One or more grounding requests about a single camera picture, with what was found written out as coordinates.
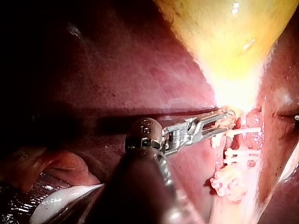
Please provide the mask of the left arm instrument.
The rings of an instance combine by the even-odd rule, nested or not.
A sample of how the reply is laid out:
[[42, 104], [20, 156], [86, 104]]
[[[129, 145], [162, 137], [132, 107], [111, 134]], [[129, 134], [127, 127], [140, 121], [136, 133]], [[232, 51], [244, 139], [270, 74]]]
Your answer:
[[189, 146], [201, 138], [203, 123], [199, 118], [157, 121], [141, 118], [131, 127], [125, 139], [125, 151], [152, 147], [164, 155], [176, 154], [182, 147]]

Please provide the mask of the left arm instrument jaw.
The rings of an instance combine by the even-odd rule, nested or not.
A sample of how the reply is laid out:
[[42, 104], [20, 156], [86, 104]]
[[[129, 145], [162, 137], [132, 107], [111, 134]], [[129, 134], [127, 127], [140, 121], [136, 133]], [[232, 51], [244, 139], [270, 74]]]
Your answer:
[[231, 109], [218, 109], [216, 111], [211, 111], [208, 113], [196, 115], [194, 118], [194, 122], [202, 123], [202, 124], [209, 124], [212, 122], [223, 122], [225, 120], [235, 119], [236, 114]]
[[231, 125], [199, 125], [198, 140], [205, 140], [214, 135], [224, 133], [228, 130], [231, 130], [234, 127], [234, 124]]

